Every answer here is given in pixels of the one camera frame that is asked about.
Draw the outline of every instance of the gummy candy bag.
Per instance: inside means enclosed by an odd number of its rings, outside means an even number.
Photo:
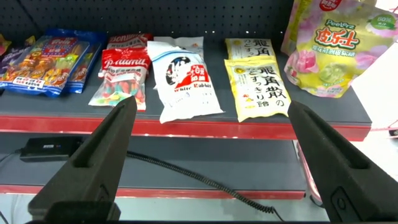
[[[82,56],[80,63],[76,65],[75,71],[69,76],[63,89],[65,93],[82,93],[87,75],[90,74],[96,58],[105,45],[106,33],[70,29],[47,29],[45,31],[45,35],[53,34],[57,34],[59,37],[77,37],[90,43],[88,50]]]
[[[313,0],[294,0],[292,12],[290,13],[289,24],[287,25],[287,29],[284,36],[284,41],[282,43],[282,47],[280,51],[291,55],[296,49],[297,44],[297,32],[299,31],[299,27],[305,27],[307,24],[300,23],[300,16],[303,12],[311,5]],[[364,2],[366,4],[370,4],[372,6],[376,5],[376,0],[357,0],[359,2]],[[336,0],[325,1],[326,6],[328,4],[335,4]],[[318,19],[319,14],[313,14],[308,19]]]
[[[145,111],[145,78],[150,59],[146,50],[133,48],[103,51],[104,81],[94,94],[91,106],[116,106],[135,96],[137,109]]]
[[[266,56],[225,60],[225,67],[239,122],[277,113],[288,116],[290,96],[275,60]]]
[[[6,54],[0,63],[0,81],[2,80],[7,69],[14,64],[14,62],[26,51],[30,46],[34,45],[36,39],[34,36],[29,37],[25,40],[24,46],[12,47],[8,54]]]
[[[106,49],[122,48],[143,48],[147,46],[148,40],[153,40],[152,34],[126,34],[116,35],[109,38]],[[102,69],[98,72],[98,77],[103,78]]]
[[[160,123],[222,113],[203,58],[165,42],[148,41],[159,98]]]
[[[398,39],[398,15],[355,0],[313,0],[300,16],[287,78],[309,93],[340,98]]]
[[[10,91],[59,96],[89,46],[57,31],[43,35],[7,69],[1,83]]]

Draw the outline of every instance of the black pegboard wall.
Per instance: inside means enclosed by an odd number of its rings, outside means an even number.
[[[40,30],[16,0],[0,0],[0,33],[6,40],[23,42]]]
[[[47,28],[148,32],[181,37],[272,38],[282,42],[293,0],[18,0]]]

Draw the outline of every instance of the candy wrapper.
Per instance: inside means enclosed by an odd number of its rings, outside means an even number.
[[[180,37],[176,39],[171,37],[154,37],[154,41],[169,43],[184,50],[198,53],[202,58],[204,58],[203,37]]]
[[[225,39],[228,59],[241,59],[254,56],[268,56],[276,61],[270,39]]]
[[[225,60],[225,67],[239,122],[277,113],[287,116],[290,96],[274,60],[266,56]]]
[[[202,57],[165,42],[148,42],[159,98],[160,123],[222,113]]]
[[[0,34],[0,56],[6,53],[11,41],[5,40],[5,38]]]
[[[145,49],[109,49],[103,51],[104,81],[94,94],[91,106],[116,106],[135,96],[137,109],[144,111],[145,78],[150,59]]]
[[[106,49],[115,49],[115,48],[143,48],[147,46],[148,40],[153,40],[154,37],[152,34],[126,34],[126,35],[117,35],[109,38],[109,42],[106,46]],[[102,69],[98,73],[98,77],[103,78]]]
[[[4,74],[7,72],[7,69],[14,64],[14,62],[25,52],[25,50],[28,50],[30,46],[34,45],[35,41],[36,40],[34,36],[29,37],[25,40],[23,47],[13,47],[9,53],[3,57],[0,65],[0,87],[4,84],[2,79]]]
[[[90,43],[90,47],[82,56],[82,60],[76,65],[75,71],[69,76],[67,84],[63,89],[65,93],[82,93],[87,75],[90,74],[94,62],[101,53],[105,42],[106,34],[102,32],[90,32],[68,29],[47,29],[45,35],[57,34],[58,36],[77,37]]]
[[[322,97],[343,96],[398,39],[397,15],[353,0],[313,0],[299,24],[285,72],[293,84]]]
[[[284,41],[282,43],[282,47],[280,48],[281,52],[287,55],[291,55],[296,49],[297,33],[299,31],[299,27],[303,27],[305,29],[305,27],[308,26],[308,23],[300,23],[301,22],[300,16],[311,5],[312,1],[313,0],[294,0],[292,12],[290,13],[289,24],[287,25]],[[336,2],[340,1],[341,0],[337,1],[327,0],[325,1],[325,5],[327,6],[329,4],[331,6],[332,4],[336,4]],[[376,5],[376,0],[356,0],[356,1],[363,2],[372,6]],[[319,19],[318,18],[319,16],[320,16],[319,14],[313,14],[309,19],[317,20]]]
[[[61,93],[90,43],[58,32],[52,34],[42,36],[8,68],[2,81],[5,89],[32,95]]]

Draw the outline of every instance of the lower shelf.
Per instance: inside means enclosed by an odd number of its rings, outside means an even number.
[[[29,138],[54,134],[1,133],[0,157]],[[205,175],[256,199],[301,199],[305,177],[291,141],[131,137],[135,151]],[[17,155],[0,164],[0,193],[35,194],[63,162],[26,163]],[[126,159],[120,197],[230,198],[182,174]]]

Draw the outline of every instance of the yellow candy bag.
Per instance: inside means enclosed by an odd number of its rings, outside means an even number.
[[[275,60],[256,56],[224,62],[239,122],[277,113],[287,116],[290,96]]]
[[[228,59],[268,56],[276,61],[270,39],[228,38],[225,39],[225,43],[228,50]]]
[[[0,34],[0,56],[6,53],[8,47],[10,46],[11,41],[6,40],[2,34]]]
[[[398,15],[355,0],[305,2],[287,78],[313,95],[340,98],[398,39]]]

